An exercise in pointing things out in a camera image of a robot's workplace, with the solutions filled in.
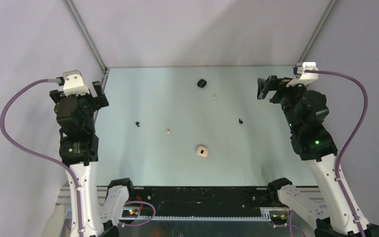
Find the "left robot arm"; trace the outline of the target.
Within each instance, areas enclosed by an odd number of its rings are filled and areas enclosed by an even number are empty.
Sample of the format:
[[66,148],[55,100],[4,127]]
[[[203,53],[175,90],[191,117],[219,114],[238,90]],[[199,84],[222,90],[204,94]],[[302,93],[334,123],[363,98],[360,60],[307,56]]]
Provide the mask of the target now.
[[124,205],[132,205],[136,192],[129,178],[112,180],[103,207],[98,203],[96,175],[99,138],[94,114],[109,105],[99,81],[94,81],[96,96],[85,85],[53,90],[54,112],[60,125],[59,155],[68,168],[71,191],[72,237],[117,237]]

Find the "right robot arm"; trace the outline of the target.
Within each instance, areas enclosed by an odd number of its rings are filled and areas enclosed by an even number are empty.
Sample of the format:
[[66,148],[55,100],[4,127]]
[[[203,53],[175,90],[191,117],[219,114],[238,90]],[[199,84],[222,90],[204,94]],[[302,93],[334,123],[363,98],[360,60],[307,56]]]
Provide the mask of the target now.
[[259,100],[274,92],[270,102],[279,104],[290,128],[294,152],[311,171],[325,202],[320,207],[300,194],[291,181],[280,178],[268,185],[267,200],[296,212],[317,237],[379,237],[379,226],[372,224],[358,207],[336,163],[337,147],[323,126],[329,113],[326,96],[303,84],[291,85],[290,78],[270,76],[258,79]]

